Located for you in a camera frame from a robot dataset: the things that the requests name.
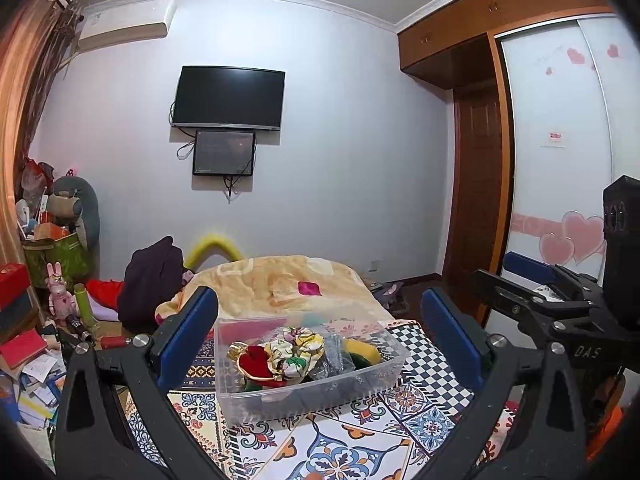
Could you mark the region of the yellow sponge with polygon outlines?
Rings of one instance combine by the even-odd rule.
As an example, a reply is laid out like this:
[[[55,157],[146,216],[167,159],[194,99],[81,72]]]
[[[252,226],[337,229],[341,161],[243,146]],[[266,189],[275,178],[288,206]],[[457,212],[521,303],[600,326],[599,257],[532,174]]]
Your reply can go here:
[[[348,338],[344,340],[344,349],[349,354],[357,370],[383,362],[382,354],[374,344]]]

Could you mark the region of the pink rabbit figurine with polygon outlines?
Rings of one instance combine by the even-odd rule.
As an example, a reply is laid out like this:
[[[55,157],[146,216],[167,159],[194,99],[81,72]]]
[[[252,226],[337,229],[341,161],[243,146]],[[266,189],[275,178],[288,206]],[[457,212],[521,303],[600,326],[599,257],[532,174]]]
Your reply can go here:
[[[61,263],[47,264],[47,286],[49,311],[56,322],[63,323],[70,315],[78,315],[76,299],[67,289]]]

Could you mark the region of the silver glitter pouch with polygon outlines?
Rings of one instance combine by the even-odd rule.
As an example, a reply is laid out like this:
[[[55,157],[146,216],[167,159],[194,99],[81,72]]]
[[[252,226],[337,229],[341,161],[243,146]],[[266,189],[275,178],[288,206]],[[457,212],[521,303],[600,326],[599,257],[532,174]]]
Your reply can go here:
[[[321,380],[354,370],[356,365],[344,347],[344,339],[341,336],[327,334],[324,337],[323,356],[309,372],[309,377],[312,380]]]

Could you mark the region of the white air conditioner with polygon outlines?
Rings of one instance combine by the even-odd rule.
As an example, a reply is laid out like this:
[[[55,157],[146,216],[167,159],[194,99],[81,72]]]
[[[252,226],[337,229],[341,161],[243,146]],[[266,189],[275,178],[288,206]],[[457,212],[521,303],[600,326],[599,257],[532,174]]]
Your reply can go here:
[[[78,50],[89,52],[128,42],[165,38],[175,12],[175,0],[154,0],[93,13],[84,21]]]

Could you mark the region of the wooden overhead cabinet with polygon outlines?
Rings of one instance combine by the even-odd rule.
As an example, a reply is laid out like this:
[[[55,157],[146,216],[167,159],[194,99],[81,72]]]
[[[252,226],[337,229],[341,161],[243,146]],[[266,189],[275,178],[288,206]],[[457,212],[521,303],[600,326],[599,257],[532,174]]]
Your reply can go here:
[[[456,0],[398,34],[400,70],[444,90],[494,79],[492,35],[611,10],[608,0]]]

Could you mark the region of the clear plastic storage box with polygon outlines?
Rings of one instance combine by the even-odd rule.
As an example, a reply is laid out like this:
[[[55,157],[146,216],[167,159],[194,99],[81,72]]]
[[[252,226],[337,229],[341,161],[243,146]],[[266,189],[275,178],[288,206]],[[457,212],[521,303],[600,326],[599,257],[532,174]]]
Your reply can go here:
[[[332,408],[396,385],[406,348],[359,304],[214,325],[216,398],[231,425]]]

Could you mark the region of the orange curtain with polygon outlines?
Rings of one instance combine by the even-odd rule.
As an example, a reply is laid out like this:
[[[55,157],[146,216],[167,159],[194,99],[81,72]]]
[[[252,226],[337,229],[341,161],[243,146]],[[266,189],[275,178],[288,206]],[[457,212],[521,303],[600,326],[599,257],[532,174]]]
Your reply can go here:
[[[24,260],[15,197],[44,104],[76,35],[81,5],[25,0],[1,32],[1,262]]]

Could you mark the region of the red velvet pouch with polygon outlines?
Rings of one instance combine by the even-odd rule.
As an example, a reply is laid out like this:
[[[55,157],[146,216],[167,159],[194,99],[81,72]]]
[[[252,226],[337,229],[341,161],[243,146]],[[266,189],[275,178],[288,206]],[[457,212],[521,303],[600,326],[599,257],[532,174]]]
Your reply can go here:
[[[243,341],[230,344],[228,358],[234,362],[236,368],[244,377],[265,382],[273,378],[268,366],[268,353],[259,344],[246,344]]]

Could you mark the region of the white wardrobe sliding door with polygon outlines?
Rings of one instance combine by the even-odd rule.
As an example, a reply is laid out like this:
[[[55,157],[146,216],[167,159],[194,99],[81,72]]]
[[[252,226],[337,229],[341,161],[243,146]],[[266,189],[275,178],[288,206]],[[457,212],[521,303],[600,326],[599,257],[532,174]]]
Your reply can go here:
[[[514,142],[506,248],[598,278],[603,190],[639,174],[639,49],[614,15],[500,37]]]

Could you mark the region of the floral fabric scrunchie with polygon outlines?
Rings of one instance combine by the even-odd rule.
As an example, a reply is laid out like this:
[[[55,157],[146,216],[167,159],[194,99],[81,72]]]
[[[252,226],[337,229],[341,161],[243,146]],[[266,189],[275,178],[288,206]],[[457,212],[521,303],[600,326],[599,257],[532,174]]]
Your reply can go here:
[[[268,353],[273,378],[298,384],[323,356],[324,338],[308,327],[283,326],[262,346]]]

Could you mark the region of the brown wooden door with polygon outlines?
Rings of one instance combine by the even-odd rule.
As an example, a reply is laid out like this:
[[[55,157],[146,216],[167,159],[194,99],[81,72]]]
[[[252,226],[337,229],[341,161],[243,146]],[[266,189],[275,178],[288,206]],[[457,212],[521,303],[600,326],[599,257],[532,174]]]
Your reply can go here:
[[[452,301],[470,315],[480,308],[473,272],[487,270],[494,252],[501,151],[495,81],[454,90],[454,192],[442,277]]]

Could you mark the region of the green storage box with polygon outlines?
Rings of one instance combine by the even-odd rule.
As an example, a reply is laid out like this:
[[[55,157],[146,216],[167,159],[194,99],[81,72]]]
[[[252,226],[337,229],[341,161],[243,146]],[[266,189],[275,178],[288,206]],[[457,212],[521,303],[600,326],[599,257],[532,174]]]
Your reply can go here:
[[[80,244],[76,233],[59,240],[25,240],[23,250],[32,286],[37,288],[47,287],[48,263],[61,265],[67,287],[88,278],[93,270],[91,252]]]

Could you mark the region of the green knitted glove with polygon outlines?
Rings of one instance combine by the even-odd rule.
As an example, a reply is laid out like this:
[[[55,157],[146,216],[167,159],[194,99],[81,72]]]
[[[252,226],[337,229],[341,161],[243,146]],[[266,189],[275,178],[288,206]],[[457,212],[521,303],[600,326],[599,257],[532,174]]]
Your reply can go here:
[[[268,390],[274,388],[281,388],[285,386],[285,382],[278,382],[277,380],[254,380],[250,378],[244,379],[244,392]]]

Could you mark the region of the small black wall monitor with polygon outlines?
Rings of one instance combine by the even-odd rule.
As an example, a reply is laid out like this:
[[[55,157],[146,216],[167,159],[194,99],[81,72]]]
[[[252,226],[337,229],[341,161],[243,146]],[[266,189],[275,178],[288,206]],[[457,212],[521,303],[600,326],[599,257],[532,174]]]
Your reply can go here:
[[[250,177],[254,172],[255,133],[198,130],[192,174],[198,177]]]

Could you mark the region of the beige fleece blanket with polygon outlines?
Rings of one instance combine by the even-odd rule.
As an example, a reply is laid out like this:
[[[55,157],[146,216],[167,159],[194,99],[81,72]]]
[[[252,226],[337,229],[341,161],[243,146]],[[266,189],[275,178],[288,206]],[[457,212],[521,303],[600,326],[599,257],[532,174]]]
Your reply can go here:
[[[392,318],[349,266],[295,255],[243,259],[198,272],[180,292],[156,307],[155,321],[163,323],[179,313],[200,287],[215,292],[220,318],[348,307],[360,307],[378,321]]]

